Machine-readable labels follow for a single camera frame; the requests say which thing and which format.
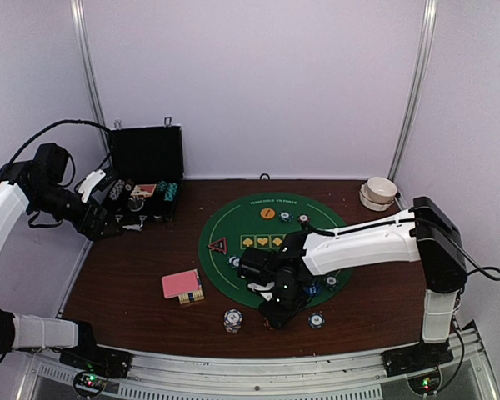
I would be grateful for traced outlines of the blue round button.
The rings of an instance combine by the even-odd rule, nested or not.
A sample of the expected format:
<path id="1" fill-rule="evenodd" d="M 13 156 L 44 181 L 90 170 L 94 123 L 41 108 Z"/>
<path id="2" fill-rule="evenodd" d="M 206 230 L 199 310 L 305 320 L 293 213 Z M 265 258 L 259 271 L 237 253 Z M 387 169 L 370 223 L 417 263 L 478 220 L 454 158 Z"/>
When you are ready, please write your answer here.
<path id="1" fill-rule="evenodd" d="M 322 291 L 321 285 L 319 282 L 312 282 L 308 287 L 307 287 L 307 292 L 311 297 L 316 297 L 320 294 Z"/>

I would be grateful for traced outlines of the green blue chip stack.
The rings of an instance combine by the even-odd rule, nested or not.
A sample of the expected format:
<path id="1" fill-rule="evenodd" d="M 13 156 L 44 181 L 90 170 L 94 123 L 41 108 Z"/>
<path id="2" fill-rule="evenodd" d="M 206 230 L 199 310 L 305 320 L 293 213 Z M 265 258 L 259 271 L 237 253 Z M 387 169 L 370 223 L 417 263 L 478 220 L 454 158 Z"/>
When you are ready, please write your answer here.
<path id="1" fill-rule="evenodd" d="M 313 313 L 308 318 L 308 325 L 313 329 L 322 328 L 325 324 L 325 318 L 321 313 Z"/>

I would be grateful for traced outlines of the orange round button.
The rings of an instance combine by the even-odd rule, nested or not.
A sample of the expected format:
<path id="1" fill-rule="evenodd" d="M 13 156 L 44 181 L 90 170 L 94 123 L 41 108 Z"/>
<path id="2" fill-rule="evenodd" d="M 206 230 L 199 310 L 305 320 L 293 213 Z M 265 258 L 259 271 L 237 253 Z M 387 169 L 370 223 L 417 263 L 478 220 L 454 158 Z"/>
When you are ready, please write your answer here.
<path id="1" fill-rule="evenodd" d="M 276 212 L 274 209 L 272 209 L 270 207 L 265 207 L 260 211 L 260 216 L 263 219 L 269 220 L 269 219 L 273 219 L 276 216 Z"/>

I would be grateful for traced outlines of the triangular black red button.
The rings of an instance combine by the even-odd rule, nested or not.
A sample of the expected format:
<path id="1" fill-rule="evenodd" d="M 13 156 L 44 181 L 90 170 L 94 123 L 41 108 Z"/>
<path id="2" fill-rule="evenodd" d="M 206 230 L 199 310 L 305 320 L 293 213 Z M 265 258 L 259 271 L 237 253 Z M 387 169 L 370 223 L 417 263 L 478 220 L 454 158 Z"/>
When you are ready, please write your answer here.
<path id="1" fill-rule="evenodd" d="M 228 240 L 226 237 L 221 237 L 215 241 L 210 242 L 207 248 L 212 252 L 221 253 L 226 255 L 228 252 Z"/>

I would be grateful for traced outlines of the brown chip stack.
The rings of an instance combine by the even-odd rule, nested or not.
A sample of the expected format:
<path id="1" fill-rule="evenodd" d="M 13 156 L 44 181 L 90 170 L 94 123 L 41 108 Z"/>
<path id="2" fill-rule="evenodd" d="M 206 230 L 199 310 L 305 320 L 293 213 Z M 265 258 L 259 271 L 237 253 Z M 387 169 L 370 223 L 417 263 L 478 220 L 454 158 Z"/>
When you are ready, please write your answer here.
<path id="1" fill-rule="evenodd" d="M 265 318 L 263 320 L 263 325 L 266 329 L 272 329 L 273 327 L 271 326 L 270 322 Z"/>

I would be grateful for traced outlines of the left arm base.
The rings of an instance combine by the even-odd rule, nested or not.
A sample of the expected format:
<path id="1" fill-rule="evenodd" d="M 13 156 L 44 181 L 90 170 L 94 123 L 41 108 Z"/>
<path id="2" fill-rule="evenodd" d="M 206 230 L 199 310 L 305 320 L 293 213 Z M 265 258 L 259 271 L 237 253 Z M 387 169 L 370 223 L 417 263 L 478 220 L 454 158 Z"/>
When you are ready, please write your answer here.
<path id="1" fill-rule="evenodd" d="M 104 378 L 126 378 L 132 359 L 130 352 L 96 347 L 91 354 L 77 349 L 63 349 L 59 362 Z"/>

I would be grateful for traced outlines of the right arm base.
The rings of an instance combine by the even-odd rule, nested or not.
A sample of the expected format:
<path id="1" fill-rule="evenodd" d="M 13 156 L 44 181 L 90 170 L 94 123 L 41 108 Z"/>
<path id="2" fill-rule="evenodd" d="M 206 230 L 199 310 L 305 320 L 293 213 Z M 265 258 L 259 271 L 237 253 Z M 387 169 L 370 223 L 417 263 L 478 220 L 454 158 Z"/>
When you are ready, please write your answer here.
<path id="1" fill-rule="evenodd" d="M 453 353 L 446 343 L 419 342 L 382 353 L 382 362 L 388 377 L 435 368 L 441 364 L 450 363 L 453 359 Z"/>

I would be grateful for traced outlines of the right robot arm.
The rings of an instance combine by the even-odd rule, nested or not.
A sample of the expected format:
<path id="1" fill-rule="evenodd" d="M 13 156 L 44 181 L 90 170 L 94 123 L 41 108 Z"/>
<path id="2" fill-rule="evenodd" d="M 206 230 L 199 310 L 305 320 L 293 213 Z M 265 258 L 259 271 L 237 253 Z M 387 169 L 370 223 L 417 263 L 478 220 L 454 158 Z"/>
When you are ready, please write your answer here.
<path id="1" fill-rule="evenodd" d="M 470 272 L 500 281 L 499 267 L 480 266 L 462 247 L 461 234 L 429 198 L 390 217 L 353 226 L 317 229 L 302 222 L 277 250 L 247 248 L 237 269 L 247 288 L 263 297 L 260 313 L 271 328 L 284 328 L 312 300 L 304 288 L 337 271 L 390 262 L 421 262 L 426 282 L 416 367 L 427 368 L 448 346 L 458 295 Z"/>

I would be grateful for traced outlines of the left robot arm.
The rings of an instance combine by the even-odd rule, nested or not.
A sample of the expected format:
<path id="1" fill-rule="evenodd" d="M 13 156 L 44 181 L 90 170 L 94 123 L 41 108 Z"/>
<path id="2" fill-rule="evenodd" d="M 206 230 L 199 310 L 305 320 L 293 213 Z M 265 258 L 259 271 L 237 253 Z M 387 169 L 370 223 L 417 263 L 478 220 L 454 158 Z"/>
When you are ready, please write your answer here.
<path id="1" fill-rule="evenodd" d="M 73 251 L 101 237 L 111 224 L 93 197 L 102 172 L 88 173 L 74 192 L 60 177 L 49 178 L 48 160 L 20 158 L 42 135 L 65 125 L 110 132 L 97 122 L 62 119 L 20 147 L 0 139 L 0 362 L 13 351 L 70 348 L 76 362 L 94 370 L 103 363 L 102 349 L 79 338 L 77 323 L 54 313 L 56 296 L 73 270 Z"/>

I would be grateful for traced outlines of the blue white chips in case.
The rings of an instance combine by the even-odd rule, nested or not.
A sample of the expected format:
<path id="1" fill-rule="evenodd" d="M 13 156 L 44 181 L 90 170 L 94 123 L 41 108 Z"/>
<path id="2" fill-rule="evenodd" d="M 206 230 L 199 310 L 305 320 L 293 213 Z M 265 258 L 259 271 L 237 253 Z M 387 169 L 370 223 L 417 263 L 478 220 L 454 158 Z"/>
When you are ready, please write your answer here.
<path id="1" fill-rule="evenodd" d="M 123 180 L 117 180 L 108 194 L 109 199 L 112 201 L 117 201 L 118 198 L 121 196 L 124 188 L 125 188 L 125 182 Z"/>

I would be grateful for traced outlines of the clear dealer button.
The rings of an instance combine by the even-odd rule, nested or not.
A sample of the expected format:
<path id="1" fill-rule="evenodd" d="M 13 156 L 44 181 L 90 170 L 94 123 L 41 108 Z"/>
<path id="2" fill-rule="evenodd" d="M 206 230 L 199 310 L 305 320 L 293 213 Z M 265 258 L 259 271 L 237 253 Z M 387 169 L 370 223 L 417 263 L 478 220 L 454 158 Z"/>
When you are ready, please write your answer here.
<path id="1" fill-rule="evenodd" d="M 127 207 L 133 213 L 141 211 L 144 207 L 144 204 L 145 199 L 143 197 L 130 197 L 127 201 Z"/>

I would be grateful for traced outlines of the red card deck in case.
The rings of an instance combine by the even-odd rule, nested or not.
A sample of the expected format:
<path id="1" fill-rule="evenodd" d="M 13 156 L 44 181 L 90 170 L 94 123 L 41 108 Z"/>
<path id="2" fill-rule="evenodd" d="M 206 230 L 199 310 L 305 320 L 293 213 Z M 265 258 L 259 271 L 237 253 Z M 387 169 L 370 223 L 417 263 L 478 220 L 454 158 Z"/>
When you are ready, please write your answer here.
<path id="1" fill-rule="evenodd" d="M 149 198 L 157 189 L 157 184 L 138 184 L 131 191 L 132 198 Z"/>

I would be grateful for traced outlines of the blue white chip stack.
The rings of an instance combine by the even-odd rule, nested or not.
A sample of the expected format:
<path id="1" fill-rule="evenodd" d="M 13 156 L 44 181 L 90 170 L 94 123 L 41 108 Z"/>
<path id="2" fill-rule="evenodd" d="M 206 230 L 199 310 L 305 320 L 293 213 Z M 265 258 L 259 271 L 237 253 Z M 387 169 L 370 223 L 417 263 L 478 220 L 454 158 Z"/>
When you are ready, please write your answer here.
<path id="1" fill-rule="evenodd" d="M 243 314 L 235 309 L 227 310 L 223 315 L 223 326 L 228 333 L 237 333 L 243 325 Z"/>

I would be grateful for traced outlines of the round green poker mat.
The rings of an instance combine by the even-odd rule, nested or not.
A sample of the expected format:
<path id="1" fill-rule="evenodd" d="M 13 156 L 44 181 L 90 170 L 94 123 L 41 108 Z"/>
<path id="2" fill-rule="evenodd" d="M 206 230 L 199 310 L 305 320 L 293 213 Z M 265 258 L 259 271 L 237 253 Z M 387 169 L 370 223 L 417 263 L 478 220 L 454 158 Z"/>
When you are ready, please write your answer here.
<path id="1" fill-rule="evenodd" d="M 260 211 L 272 208 L 273 219 L 263 219 Z M 281 222 L 278 214 L 288 211 L 291 222 Z M 228 265 L 232 255 L 241 257 L 244 250 L 260 248 L 278 250 L 284 237 L 298 231 L 300 214 L 307 214 L 315 228 L 342 228 L 343 219 L 331 208 L 309 197 L 284 192 L 259 193 L 226 204 L 206 222 L 198 244 L 199 260 L 209 281 L 225 296 L 249 308 L 257 308 L 263 297 L 248 290 L 247 284 L 238 277 L 237 269 Z M 227 254 L 212 252 L 208 244 L 219 238 L 227 238 Z"/>

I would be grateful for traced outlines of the green blue chips in case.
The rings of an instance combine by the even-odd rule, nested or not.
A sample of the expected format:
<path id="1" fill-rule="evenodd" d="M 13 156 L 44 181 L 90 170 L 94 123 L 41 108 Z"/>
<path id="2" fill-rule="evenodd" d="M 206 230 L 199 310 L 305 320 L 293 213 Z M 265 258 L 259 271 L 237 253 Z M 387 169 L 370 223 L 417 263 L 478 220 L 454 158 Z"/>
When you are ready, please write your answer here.
<path id="1" fill-rule="evenodd" d="M 165 181 L 161 181 L 157 184 L 156 191 L 158 193 L 165 193 L 168 188 L 168 183 Z"/>

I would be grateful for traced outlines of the black poker case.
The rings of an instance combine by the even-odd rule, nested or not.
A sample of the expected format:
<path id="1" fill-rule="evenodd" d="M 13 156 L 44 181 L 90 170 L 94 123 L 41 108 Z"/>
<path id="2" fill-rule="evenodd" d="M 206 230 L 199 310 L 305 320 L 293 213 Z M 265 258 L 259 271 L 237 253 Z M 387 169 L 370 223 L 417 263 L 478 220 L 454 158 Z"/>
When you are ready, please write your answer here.
<path id="1" fill-rule="evenodd" d="M 178 183 L 179 190 L 173 202 L 165 202 L 164 192 L 156 191 L 151 197 L 144 198 L 144 207 L 139 212 L 128 209 L 131 192 L 125 189 L 117 201 L 109 199 L 109 191 L 102 205 L 127 228 L 138 227 L 146 222 L 171 222 L 183 184 L 182 127 L 166 123 L 162 126 L 115 129 L 110 134 L 110 143 L 111 161 L 118 173 L 117 180 L 126 182 L 131 179 L 135 186 L 158 185 L 161 181 Z"/>

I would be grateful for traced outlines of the teal chip row in case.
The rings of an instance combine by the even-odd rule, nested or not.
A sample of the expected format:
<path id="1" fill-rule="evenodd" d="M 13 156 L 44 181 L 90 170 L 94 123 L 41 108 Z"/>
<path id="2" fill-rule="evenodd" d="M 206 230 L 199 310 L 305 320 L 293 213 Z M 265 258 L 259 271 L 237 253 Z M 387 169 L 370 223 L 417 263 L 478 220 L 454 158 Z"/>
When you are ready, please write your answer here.
<path id="1" fill-rule="evenodd" d="M 163 200 L 165 202 L 173 202 L 178 194 L 179 184 L 177 182 L 170 182 L 166 185 Z"/>

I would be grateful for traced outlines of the clear card box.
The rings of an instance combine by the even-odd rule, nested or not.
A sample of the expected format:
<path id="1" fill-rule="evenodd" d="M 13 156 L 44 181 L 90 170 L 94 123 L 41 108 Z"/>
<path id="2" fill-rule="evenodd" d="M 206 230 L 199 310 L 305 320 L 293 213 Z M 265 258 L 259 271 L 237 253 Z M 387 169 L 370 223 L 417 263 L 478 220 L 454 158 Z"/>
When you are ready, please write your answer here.
<path id="1" fill-rule="evenodd" d="M 180 305 L 195 303 L 204 299 L 203 285 L 197 269 L 185 273 L 183 289 L 177 295 L 177 298 Z"/>

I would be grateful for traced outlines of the pink playing card deck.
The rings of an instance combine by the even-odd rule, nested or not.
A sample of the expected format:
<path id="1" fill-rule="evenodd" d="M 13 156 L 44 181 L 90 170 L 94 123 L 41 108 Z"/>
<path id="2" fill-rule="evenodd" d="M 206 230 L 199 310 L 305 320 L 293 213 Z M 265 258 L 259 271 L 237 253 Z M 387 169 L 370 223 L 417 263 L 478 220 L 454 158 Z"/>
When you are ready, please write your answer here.
<path id="1" fill-rule="evenodd" d="M 202 287 L 197 269 L 165 275 L 161 278 L 161 283 L 165 299 L 195 292 Z"/>

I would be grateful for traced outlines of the white saucer dish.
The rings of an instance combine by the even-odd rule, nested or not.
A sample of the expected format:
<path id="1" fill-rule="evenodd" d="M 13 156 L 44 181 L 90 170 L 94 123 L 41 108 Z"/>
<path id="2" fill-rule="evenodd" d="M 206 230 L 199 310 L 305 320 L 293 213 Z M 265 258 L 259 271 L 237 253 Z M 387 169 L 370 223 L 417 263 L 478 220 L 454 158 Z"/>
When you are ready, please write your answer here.
<path id="1" fill-rule="evenodd" d="M 371 200 L 368 197 L 368 193 L 367 193 L 367 189 L 366 189 L 365 184 L 363 184 L 360 187 L 359 199 L 360 199 L 361 204 L 365 208 L 367 208 L 371 211 L 374 211 L 374 212 L 384 212 L 384 211 L 388 210 L 395 203 L 395 199 L 392 199 L 390 202 L 387 202 L 387 203 L 374 202 L 373 200 Z"/>

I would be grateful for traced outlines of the white bowl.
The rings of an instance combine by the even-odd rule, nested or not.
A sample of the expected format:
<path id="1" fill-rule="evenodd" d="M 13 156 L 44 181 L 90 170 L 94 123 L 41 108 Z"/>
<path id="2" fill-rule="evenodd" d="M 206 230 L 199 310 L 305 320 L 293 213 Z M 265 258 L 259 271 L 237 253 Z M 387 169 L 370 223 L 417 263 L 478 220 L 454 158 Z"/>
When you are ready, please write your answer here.
<path id="1" fill-rule="evenodd" d="M 391 203 L 398 193 L 396 184 L 385 177 L 370 177 L 366 181 L 367 196 L 375 203 Z"/>

